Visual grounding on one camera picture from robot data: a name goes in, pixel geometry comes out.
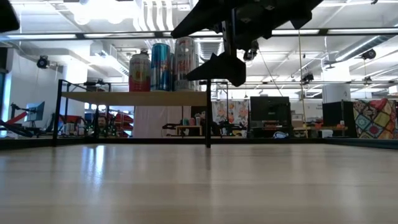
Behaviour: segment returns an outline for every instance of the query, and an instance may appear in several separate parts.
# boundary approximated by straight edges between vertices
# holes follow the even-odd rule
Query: hanging wire
[[[283,96],[283,94],[282,94],[282,92],[280,91],[278,85],[276,85],[276,82],[275,82],[275,80],[274,80],[274,77],[272,77],[271,71],[269,70],[269,68],[268,68],[268,66],[267,66],[267,63],[266,63],[266,61],[264,60],[264,57],[262,56],[262,53],[261,53],[261,52],[260,52],[260,55],[261,55],[262,61],[264,62],[264,65],[265,65],[266,68],[267,68],[268,74],[269,74],[269,76],[271,77],[271,80],[274,82],[276,88],[278,89],[280,96]]]
[[[301,73],[301,99],[303,102],[303,115],[304,115],[304,133],[305,133],[305,137],[308,139],[308,130],[307,130],[307,117],[305,115],[305,105],[304,105],[304,97],[303,97],[303,93],[304,93],[304,87],[303,87],[303,65],[302,65],[302,52],[301,52],[301,35],[300,35],[300,30],[298,30],[298,49],[300,51],[300,73]]]

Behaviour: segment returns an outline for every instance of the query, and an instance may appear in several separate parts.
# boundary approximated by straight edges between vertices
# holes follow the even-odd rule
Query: table
[[[199,135],[202,135],[202,127],[199,126],[189,126],[189,125],[181,125],[181,126],[176,126],[175,127],[175,135],[180,135],[180,129],[182,128],[199,128]]]

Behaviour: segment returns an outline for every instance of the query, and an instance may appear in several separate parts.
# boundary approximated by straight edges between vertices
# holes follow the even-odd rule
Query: wooden shelf
[[[206,92],[63,92],[62,96],[109,106],[206,106]]]

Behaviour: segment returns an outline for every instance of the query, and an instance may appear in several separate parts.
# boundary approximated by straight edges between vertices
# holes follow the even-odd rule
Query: ceiling
[[[98,2],[114,1],[114,0],[97,0]],[[306,29],[319,29],[319,28],[354,28],[354,27],[393,27],[398,24],[398,1],[383,1],[375,5],[370,4],[371,1],[365,0],[324,0],[321,5],[313,10],[313,19],[305,25]],[[136,9],[131,10],[133,13],[127,14],[123,20],[118,24],[113,24],[108,21],[107,17],[113,15],[111,12],[107,13],[105,7],[102,14],[95,14],[96,18],[88,23],[81,25],[74,18],[76,14],[75,9],[62,1],[38,1],[38,0],[11,0],[16,14],[21,20],[21,29],[14,31],[14,33],[68,33],[68,32],[127,32],[127,31],[140,31],[142,26],[137,25],[138,21],[143,23],[144,27],[149,30],[161,30],[164,27],[167,30],[169,26],[175,27],[187,14],[192,0],[173,0],[173,1],[143,1],[144,8],[142,11]],[[136,7],[132,2],[121,5],[118,10],[125,8]],[[152,17],[148,16],[148,9],[152,8]],[[150,27],[149,18],[152,18],[153,28]],[[293,29],[291,23],[286,23],[280,29]],[[307,65],[304,72],[311,71],[316,80],[321,80],[321,72],[325,69],[322,65],[325,56],[329,53],[341,52],[354,44],[360,45],[367,39],[372,37],[365,36],[333,36],[333,37],[302,37],[301,54],[300,44],[298,37],[272,37],[269,40],[259,39],[261,55],[258,55],[253,62],[247,64],[247,81],[248,82],[261,82],[271,81],[271,73],[275,81],[291,81],[292,79],[300,80],[300,68]],[[63,48],[68,49],[89,61],[89,65],[94,65],[95,59],[92,55],[87,54],[86,50],[93,42],[101,42],[103,45],[112,45],[118,51],[116,57],[120,62],[127,62],[128,55],[136,53],[141,48],[148,48],[151,44],[163,41],[172,44],[173,40],[97,40],[97,41],[36,41],[18,43],[20,46],[27,48],[39,49],[53,49]],[[219,53],[221,43],[208,42],[208,39],[197,39],[198,51],[201,53],[202,58],[208,58],[209,53]],[[398,78],[398,37],[390,38],[388,41],[375,46],[374,50],[377,52],[377,57],[374,60],[367,61],[366,69],[361,59],[351,58],[348,60],[350,65],[351,79],[362,80],[365,74],[373,74],[373,80],[393,80]],[[62,57],[53,57],[53,60],[58,60],[59,63],[63,62]],[[121,82],[123,75],[109,65],[98,64],[95,65],[98,69],[92,69],[89,76],[94,78],[104,78]],[[321,92],[322,86],[313,85],[308,88],[310,91]],[[363,86],[352,86],[355,90],[361,89]],[[367,88],[366,91],[375,93],[385,93],[385,89],[389,85],[378,85],[374,88]],[[274,85],[243,85],[241,89],[252,89],[255,95],[258,90],[275,88]],[[288,92],[289,89],[297,91],[299,86],[284,86],[283,92]]]

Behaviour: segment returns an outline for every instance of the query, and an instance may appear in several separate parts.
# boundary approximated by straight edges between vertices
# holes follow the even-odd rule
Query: computer monitor
[[[287,121],[290,115],[289,97],[252,96],[251,121]]]
[[[44,101],[41,103],[28,103],[26,108],[33,110],[27,113],[25,121],[42,121],[44,113]]]

